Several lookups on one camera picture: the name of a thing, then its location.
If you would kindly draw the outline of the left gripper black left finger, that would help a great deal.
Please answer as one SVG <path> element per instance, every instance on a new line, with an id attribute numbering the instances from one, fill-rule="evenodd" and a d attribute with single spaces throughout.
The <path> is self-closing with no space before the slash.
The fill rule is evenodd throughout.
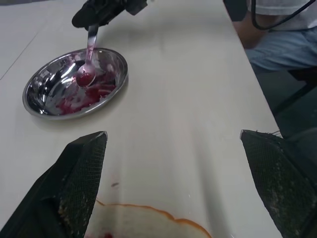
<path id="1" fill-rule="evenodd" d="M 30 188 L 0 238 L 83 238 L 98 194 L 107 132 L 82 136 Z"/>

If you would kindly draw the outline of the person in blue jeans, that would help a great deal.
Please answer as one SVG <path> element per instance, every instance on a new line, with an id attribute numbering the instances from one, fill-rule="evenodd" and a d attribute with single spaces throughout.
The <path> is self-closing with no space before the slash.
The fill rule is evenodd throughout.
<path id="1" fill-rule="evenodd" d="M 293 14 L 310 0 L 256 0 L 257 16 L 275 16 L 276 22 Z M 317 66 L 317 0 L 306 9 L 269 30 L 246 50 L 256 73 Z"/>

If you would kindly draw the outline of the white bread slice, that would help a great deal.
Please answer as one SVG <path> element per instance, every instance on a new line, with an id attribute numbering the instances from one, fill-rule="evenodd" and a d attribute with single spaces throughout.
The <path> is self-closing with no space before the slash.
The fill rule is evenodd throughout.
<path id="1" fill-rule="evenodd" d="M 151 206 L 96 201 L 84 238 L 212 238 L 199 224 Z"/>

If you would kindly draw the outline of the black chair frame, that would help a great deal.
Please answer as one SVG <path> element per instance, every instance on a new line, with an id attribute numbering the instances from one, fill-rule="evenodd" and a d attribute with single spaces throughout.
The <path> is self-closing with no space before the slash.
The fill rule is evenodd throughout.
<path id="1" fill-rule="evenodd" d="M 274 116 L 277 116 L 283 110 L 293 105 L 297 100 L 310 93 L 317 87 L 317 66 L 304 69 L 289 70 L 297 81 L 305 82 L 305 85 L 297 92 L 292 94 L 289 98 L 281 102 L 277 107 L 272 110 Z"/>

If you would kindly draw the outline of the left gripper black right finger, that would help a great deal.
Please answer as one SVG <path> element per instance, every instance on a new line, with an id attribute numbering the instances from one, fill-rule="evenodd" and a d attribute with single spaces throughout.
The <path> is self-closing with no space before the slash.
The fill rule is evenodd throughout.
<path id="1" fill-rule="evenodd" d="M 317 238 L 317 165 L 290 141 L 242 130 L 257 192 L 283 238 Z"/>

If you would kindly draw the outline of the small metal spoon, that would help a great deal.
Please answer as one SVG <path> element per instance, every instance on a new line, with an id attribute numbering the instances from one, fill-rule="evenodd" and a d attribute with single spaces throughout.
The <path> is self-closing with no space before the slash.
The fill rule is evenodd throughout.
<path id="1" fill-rule="evenodd" d="M 88 28 L 88 40 L 86 48 L 85 63 L 78 69 L 76 74 L 76 83 L 79 87 L 90 86 L 96 77 L 96 69 L 92 63 L 92 55 L 95 48 L 99 26 L 92 25 Z"/>

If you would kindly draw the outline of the round steel plate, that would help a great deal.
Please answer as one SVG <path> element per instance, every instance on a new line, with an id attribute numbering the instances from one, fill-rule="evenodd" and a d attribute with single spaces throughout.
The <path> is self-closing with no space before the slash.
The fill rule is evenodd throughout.
<path id="1" fill-rule="evenodd" d="M 75 74 L 85 56 L 85 49 L 80 49 L 41 67 L 24 88 L 24 108 L 31 115 L 48 120 L 76 119 L 103 108 L 128 81 L 127 61 L 114 50 L 94 49 L 92 60 L 97 75 L 91 86 L 81 88 Z"/>

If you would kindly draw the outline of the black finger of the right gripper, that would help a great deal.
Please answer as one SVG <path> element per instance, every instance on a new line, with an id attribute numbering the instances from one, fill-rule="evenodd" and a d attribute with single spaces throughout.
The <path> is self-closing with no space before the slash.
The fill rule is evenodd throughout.
<path id="1" fill-rule="evenodd" d="M 108 25 L 114 18 L 125 10 L 125 0 L 106 0 L 104 7 L 98 11 L 98 16 L 103 16 L 103 20 Z"/>
<path id="2" fill-rule="evenodd" d="M 71 21 L 72 25 L 74 27 L 89 27 L 95 24 L 99 26 L 106 25 L 103 16 L 98 16 L 98 11 L 100 11 L 105 4 L 106 0 L 87 0 L 81 9 L 73 16 Z"/>

